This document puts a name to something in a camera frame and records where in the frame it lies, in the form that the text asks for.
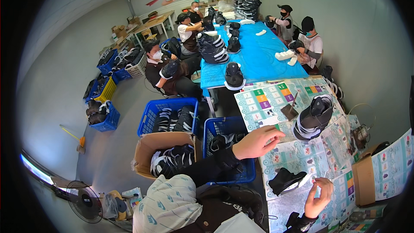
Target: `fan grille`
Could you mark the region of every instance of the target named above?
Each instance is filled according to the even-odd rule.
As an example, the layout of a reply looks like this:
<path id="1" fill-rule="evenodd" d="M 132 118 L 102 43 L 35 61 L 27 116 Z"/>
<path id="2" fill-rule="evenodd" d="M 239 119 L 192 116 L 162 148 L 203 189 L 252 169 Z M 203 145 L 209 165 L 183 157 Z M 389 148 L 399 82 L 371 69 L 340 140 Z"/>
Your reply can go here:
<path id="1" fill-rule="evenodd" d="M 88 223 L 98 223 L 102 219 L 102 204 L 98 196 L 86 184 L 72 181 L 67 185 L 68 202 L 73 212 Z"/>

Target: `ceiling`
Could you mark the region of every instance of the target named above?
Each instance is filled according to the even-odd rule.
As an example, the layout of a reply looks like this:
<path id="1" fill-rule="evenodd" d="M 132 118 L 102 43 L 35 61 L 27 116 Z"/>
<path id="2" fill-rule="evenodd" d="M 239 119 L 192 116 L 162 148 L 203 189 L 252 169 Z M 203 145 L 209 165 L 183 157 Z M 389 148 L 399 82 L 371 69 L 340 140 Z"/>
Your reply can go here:
<path id="1" fill-rule="evenodd" d="M 20 62 L 17 86 L 34 60 L 56 35 L 87 12 L 112 0 L 45 0 L 27 37 Z"/>

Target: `white plastic basket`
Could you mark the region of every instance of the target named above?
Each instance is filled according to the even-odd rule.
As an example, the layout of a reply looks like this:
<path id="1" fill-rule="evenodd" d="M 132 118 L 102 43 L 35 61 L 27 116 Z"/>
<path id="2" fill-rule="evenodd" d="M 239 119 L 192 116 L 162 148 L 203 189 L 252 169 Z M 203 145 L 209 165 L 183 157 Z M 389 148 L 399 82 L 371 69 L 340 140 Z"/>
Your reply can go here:
<path id="1" fill-rule="evenodd" d="M 137 65 L 127 68 L 125 70 L 132 76 L 132 78 L 137 78 L 139 76 L 145 75 L 145 66 L 147 65 L 147 55 L 142 55 L 141 60 L 138 62 Z"/>

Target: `pink sleeve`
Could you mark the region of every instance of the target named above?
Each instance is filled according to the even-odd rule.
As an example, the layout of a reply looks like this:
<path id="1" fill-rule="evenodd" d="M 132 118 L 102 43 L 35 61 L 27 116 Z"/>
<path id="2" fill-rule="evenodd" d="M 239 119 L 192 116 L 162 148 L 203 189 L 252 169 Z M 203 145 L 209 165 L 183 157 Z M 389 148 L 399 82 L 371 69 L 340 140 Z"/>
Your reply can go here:
<path id="1" fill-rule="evenodd" d="M 280 20 L 279 18 L 276 18 L 274 21 L 278 25 L 283 25 L 283 26 L 288 26 L 289 25 L 289 21 L 287 21 L 287 20 Z"/>

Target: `yellow broom handle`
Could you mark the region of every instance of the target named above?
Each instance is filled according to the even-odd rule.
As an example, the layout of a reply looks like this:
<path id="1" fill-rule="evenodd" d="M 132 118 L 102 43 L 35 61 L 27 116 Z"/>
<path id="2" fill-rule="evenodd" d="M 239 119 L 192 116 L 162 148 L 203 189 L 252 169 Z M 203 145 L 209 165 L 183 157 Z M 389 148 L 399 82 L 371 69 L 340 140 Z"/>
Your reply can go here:
<path id="1" fill-rule="evenodd" d="M 62 125 L 59 125 L 65 132 L 68 132 Z M 74 138 L 76 138 L 77 140 L 80 140 L 80 139 L 78 139 L 78 137 L 76 137 L 75 135 L 73 135 L 72 133 L 70 133 L 70 132 L 68 132 L 70 135 L 72 135 Z"/>

